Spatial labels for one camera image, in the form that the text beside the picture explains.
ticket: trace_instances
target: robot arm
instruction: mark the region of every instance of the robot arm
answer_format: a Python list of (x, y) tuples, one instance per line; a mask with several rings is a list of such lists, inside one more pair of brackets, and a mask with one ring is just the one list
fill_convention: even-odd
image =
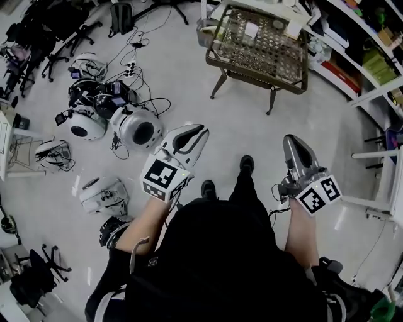
[(315, 152), (295, 135), (283, 139), (287, 176), (278, 184), (280, 200), (295, 198), (314, 216), (327, 204), (341, 199), (340, 188), (327, 168), (319, 165)]
[(170, 131), (145, 163), (140, 176), (142, 190), (166, 203), (172, 200), (193, 177), (208, 136), (208, 129), (200, 124)]

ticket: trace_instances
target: black shirt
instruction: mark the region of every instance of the black shirt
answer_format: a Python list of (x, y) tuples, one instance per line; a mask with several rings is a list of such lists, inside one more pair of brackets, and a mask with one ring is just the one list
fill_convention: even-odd
[[(157, 258), (156, 265), (149, 260)], [(322, 292), (281, 251), (267, 216), (229, 201), (193, 201), (178, 211), (161, 247), (148, 257), (110, 251), (108, 266), (86, 306), (93, 321), (102, 297), (127, 284), (126, 300), (104, 321), (247, 318), (326, 321)]]

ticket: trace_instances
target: metal table leg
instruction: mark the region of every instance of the metal table leg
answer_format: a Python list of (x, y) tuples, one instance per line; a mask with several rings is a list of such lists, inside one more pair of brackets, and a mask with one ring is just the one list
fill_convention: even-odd
[(219, 78), (219, 81), (216, 83), (212, 95), (210, 96), (210, 99), (214, 99), (215, 93), (220, 89), (221, 85), (224, 84), (224, 82), (227, 80), (227, 74), (225, 73), (225, 70), (220, 67), (221, 70), (221, 76)]

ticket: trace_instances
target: paper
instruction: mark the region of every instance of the paper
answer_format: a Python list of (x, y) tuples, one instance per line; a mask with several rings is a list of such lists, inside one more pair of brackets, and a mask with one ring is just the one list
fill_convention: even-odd
[(245, 35), (255, 38), (258, 30), (259, 27), (256, 26), (254, 23), (247, 23), (245, 27)]
[(300, 35), (301, 29), (302, 26), (298, 22), (291, 20), (287, 28), (285, 28), (284, 34), (290, 38), (297, 40), (298, 36)]

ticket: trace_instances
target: human leg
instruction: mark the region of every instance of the human leg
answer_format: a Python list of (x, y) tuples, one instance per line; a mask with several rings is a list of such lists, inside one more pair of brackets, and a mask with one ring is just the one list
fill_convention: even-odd
[(237, 183), (234, 188), (234, 192), (231, 194), (229, 201), (240, 205), (244, 208), (253, 211), (262, 223), (266, 224), (270, 222), (268, 220), (268, 214), (263, 203), (258, 199), (256, 190), (254, 188), (252, 173), (254, 170), (253, 158), (249, 155), (242, 157), (239, 164), (239, 175), (237, 178)]

